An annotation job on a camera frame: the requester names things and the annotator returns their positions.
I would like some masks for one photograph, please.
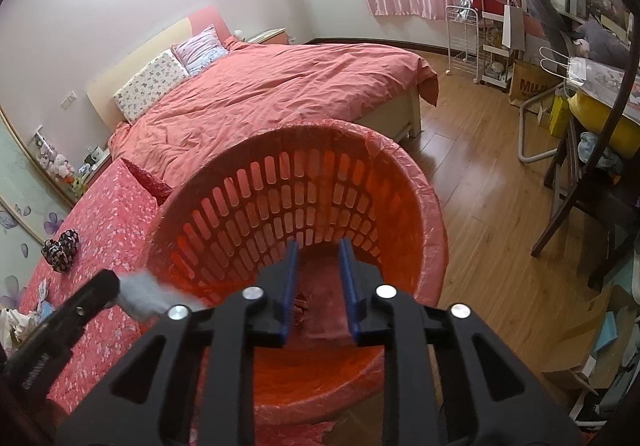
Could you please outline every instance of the light switch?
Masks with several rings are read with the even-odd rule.
[[[75,91],[71,91],[68,94],[68,96],[65,98],[65,100],[62,103],[60,103],[60,106],[66,111],[71,106],[71,103],[73,103],[77,99],[78,99],[78,96],[76,96]]]

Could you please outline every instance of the bed sheet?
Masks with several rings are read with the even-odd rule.
[[[145,243],[146,229],[158,203],[140,186],[122,160],[112,163],[71,210],[55,238],[75,229],[80,247],[66,275],[41,259],[20,302],[26,313],[36,307],[38,284],[47,280],[54,308],[101,269],[119,275],[133,271]],[[140,337],[140,328],[119,307],[98,314],[73,349],[73,358],[53,385],[49,398],[71,412],[94,384]]]
[[[356,121],[417,86],[436,104],[438,78],[412,52],[379,44],[280,46],[230,38],[230,52],[175,88],[109,147],[172,187],[213,156],[282,121]]]

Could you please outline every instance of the screw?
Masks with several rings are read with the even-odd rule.
[[[167,312],[167,316],[172,320],[176,320],[176,321],[187,318],[188,315],[189,315],[189,309],[187,309],[184,305],[174,305]]]
[[[469,309],[463,303],[457,303],[451,307],[451,314],[456,318],[464,319],[468,318],[468,316],[471,314],[471,309]]]
[[[376,295],[380,296],[380,298],[393,298],[397,294],[398,291],[393,285],[383,283],[376,288]]]
[[[257,285],[250,285],[242,290],[242,297],[245,300],[257,300],[258,298],[262,298],[262,295],[264,295],[264,291]]]

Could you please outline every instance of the wooden floor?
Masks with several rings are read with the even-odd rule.
[[[586,287],[594,246],[583,243],[592,223],[574,210],[542,256],[532,258],[550,209],[551,193],[542,185],[548,160],[518,161],[518,109],[506,94],[475,85],[460,71],[446,76],[445,56],[421,55],[439,75],[440,97],[437,108],[422,103],[423,132],[402,146],[435,188],[449,237],[438,306],[472,307],[563,401],[540,370],[558,322],[575,301],[594,295]],[[558,140],[537,126],[534,115],[527,117],[525,154],[554,148]],[[324,442],[379,445],[381,430],[382,395],[343,413]]]

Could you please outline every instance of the pink duvet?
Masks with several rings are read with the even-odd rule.
[[[278,46],[226,41],[229,54],[162,98],[109,140],[172,187],[214,155],[281,121],[357,121],[418,86],[435,105],[438,78],[420,56],[377,44]]]

